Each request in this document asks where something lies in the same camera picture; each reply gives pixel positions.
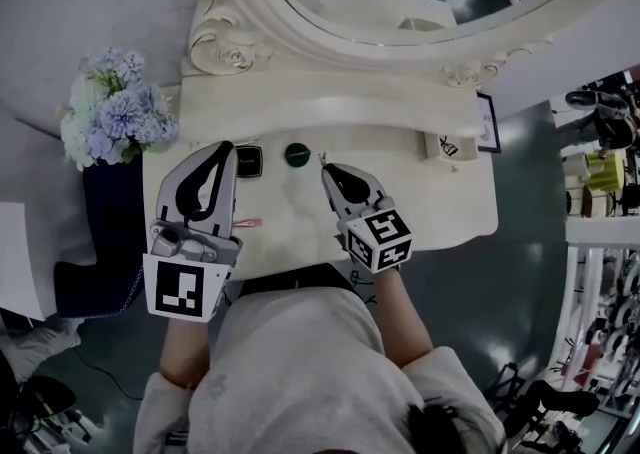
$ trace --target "person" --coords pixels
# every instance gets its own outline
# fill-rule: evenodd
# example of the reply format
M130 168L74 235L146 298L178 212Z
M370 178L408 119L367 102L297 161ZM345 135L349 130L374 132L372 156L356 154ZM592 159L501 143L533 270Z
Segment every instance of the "person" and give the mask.
M604 159L610 150L628 148L635 142L638 120L621 97L599 91L573 91L565 100L573 109L594 111L558 128L562 148L599 141L600 157Z
M133 452L506 452L502 424L455 352L434 347L400 272L372 279L377 321L328 264L248 281L211 356L205 324L171 319Z

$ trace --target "dark hair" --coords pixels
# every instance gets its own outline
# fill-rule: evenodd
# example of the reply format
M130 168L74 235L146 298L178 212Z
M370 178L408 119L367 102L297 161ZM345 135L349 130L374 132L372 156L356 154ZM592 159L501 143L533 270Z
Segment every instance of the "dark hair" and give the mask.
M420 409L418 406L410 405L405 425L409 430L409 443L416 454L438 452L438 445L441 445L440 450L447 454L472 454L467 452L460 431L453 419L461 420L467 424L469 422L459 417L458 412L450 406L435 404ZM499 454L504 450L506 438L500 442L497 448L494 448L477 426L468 425L477 431L481 441L484 440L487 453Z

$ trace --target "white sleeve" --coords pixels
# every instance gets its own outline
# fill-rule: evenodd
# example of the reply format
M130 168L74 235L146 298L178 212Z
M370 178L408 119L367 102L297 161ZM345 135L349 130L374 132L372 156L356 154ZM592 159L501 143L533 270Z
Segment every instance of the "white sleeve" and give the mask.
M152 374L144 392L133 435L133 454L161 454L170 433L188 429L193 392Z
M468 431L461 431L469 452L486 450L473 448L478 441L473 433L478 429L489 441L492 452L504 444L505 433L502 423L467 374L453 349L438 347L410 363L402 371L418 389L426 405L439 404L457 410L462 422L469 428Z

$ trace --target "white flower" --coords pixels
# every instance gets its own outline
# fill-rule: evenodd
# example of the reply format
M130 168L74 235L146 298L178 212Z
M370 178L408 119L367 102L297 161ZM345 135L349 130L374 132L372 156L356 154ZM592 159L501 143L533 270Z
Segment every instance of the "white flower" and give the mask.
M60 121L60 137L64 143L67 157L75 161L78 171L82 171L84 168L91 166L95 159L89 153L89 144L75 116L72 111L67 111L64 115Z
M109 90L103 84L79 76L71 86L69 105L75 111L75 122L85 128L95 117L95 110L100 102L107 98Z

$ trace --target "green jar lid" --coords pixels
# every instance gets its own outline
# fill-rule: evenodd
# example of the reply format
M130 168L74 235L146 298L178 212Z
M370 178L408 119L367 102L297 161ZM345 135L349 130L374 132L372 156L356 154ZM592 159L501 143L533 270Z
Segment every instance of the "green jar lid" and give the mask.
M284 158L289 166L301 168L309 162L311 150L302 143L291 143L284 151Z

